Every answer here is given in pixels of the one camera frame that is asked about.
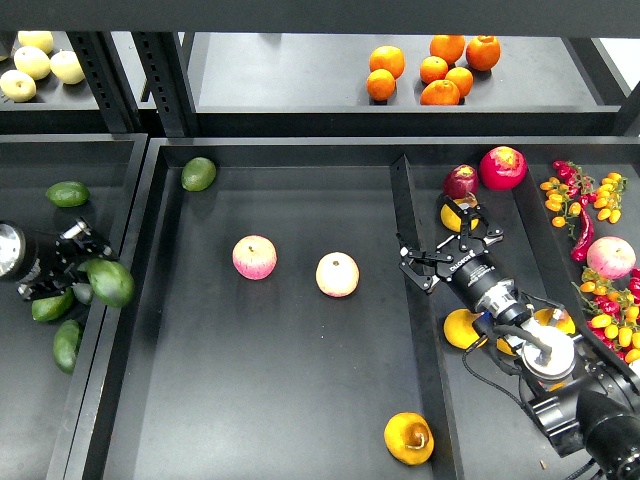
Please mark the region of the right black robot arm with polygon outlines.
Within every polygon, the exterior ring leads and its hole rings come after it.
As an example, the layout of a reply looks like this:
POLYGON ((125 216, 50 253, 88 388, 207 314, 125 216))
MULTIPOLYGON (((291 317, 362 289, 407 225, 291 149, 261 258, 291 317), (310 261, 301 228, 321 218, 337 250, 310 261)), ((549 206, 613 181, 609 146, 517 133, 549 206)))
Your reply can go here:
POLYGON ((452 207, 461 229, 424 251, 412 199, 396 201, 400 269, 422 291, 444 285, 462 302, 478 336, 464 351, 484 346, 500 370, 528 388, 528 396, 514 399, 559 455, 585 450, 601 477, 638 478, 638 377, 593 336, 560 331, 563 304, 542 299, 551 315, 539 323, 538 297, 519 289, 490 251, 503 231, 483 206, 447 196, 440 203, 452 207))

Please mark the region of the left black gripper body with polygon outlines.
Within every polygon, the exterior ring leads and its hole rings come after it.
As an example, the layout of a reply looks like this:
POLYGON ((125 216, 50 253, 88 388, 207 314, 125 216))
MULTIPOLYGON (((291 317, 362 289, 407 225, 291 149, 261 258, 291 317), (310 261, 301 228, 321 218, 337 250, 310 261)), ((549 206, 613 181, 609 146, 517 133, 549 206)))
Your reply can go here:
POLYGON ((77 259, 65 260, 55 252, 59 234, 21 228, 13 222, 1 223, 1 280, 38 281, 48 276, 74 273, 77 259))

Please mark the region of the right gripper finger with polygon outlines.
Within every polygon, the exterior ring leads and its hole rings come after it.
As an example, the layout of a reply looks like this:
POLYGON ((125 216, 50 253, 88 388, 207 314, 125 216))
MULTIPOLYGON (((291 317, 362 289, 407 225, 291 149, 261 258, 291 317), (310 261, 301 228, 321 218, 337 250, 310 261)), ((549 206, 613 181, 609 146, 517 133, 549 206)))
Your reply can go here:
POLYGON ((483 204, 456 202, 444 196, 443 205, 460 221, 458 231, 442 243, 442 253, 447 258, 477 257, 488 253, 492 245, 504 239, 503 228, 493 222, 492 215, 483 204))
POLYGON ((400 234, 396 234, 399 242, 399 268, 404 275, 426 294, 433 293, 440 279, 436 275, 435 263, 428 258, 428 254, 415 249, 400 234))

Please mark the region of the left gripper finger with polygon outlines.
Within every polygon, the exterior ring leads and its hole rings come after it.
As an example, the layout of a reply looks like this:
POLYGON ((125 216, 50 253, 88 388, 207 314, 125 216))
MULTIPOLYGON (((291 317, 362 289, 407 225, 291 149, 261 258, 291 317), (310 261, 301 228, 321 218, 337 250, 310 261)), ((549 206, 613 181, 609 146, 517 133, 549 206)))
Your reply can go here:
POLYGON ((17 292, 25 301, 35 301, 63 295, 68 288, 77 284, 87 284, 85 272, 62 273, 48 276, 38 281, 18 282, 17 292))
POLYGON ((94 230, 82 217, 66 231, 59 234, 55 241, 56 254, 65 260, 105 259, 115 261, 117 253, 109 240, 94 230))

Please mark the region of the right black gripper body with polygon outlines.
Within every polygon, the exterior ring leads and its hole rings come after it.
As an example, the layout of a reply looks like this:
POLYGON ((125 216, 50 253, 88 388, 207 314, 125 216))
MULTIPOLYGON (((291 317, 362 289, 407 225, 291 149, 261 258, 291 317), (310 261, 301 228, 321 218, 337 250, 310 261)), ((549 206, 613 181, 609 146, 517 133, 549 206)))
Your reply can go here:
POLYGON ((446 283, 472 312, 488 312, 495 320, 518 320, 520 303, 514 280, 486 250, 447 253, 451 262, 441 262, 436 276, 446 283))

